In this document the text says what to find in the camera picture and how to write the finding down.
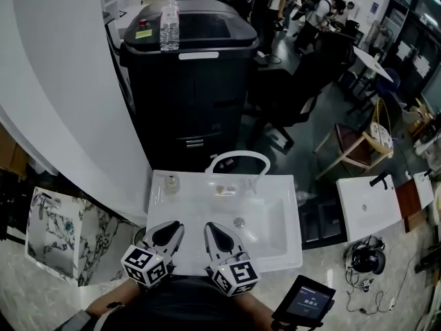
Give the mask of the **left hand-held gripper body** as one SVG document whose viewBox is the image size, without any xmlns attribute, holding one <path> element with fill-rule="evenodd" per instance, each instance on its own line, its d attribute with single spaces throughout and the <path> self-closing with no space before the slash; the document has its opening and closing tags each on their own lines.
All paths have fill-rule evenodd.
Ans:
<svg viewBox="0 0 441 331">
<path fill-rule="evenodd" d="M 152 288 L 169 274 L 174 253 L 175 249 L 168 245 L 131 245 L 121 258 L 121 264 L 130 279 Z"/>
</svg>

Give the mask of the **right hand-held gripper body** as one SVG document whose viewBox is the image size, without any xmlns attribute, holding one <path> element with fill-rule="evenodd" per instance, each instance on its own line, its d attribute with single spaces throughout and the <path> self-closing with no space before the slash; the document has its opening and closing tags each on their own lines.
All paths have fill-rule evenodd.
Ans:
<svg viewBox="0 0 441 331">
<path fill-rule="evenodd" d="M 239 252 L 224 261 L 212 261 L 206 272 L 227 297 L 249 292 L 259 282 L 259 271 L 246 251 Z"/>
</svg>

